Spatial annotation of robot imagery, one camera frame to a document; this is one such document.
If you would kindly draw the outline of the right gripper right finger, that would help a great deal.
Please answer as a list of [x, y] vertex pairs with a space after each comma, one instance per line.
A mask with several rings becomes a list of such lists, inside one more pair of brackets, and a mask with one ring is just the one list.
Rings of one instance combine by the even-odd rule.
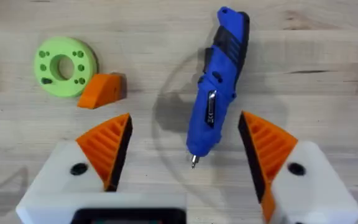
[[242, 111], [238, 130], [265, 223], [357, 223], [358, 203], [319, 146]]

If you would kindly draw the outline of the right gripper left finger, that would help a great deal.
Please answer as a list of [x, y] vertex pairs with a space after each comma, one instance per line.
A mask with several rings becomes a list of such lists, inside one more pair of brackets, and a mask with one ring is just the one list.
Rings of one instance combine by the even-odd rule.
[[132, 135], [130, 114], [56, 145], [16, 207], [22, 223], [71, 223], [81, 209], [122, 203], [117, 186]]

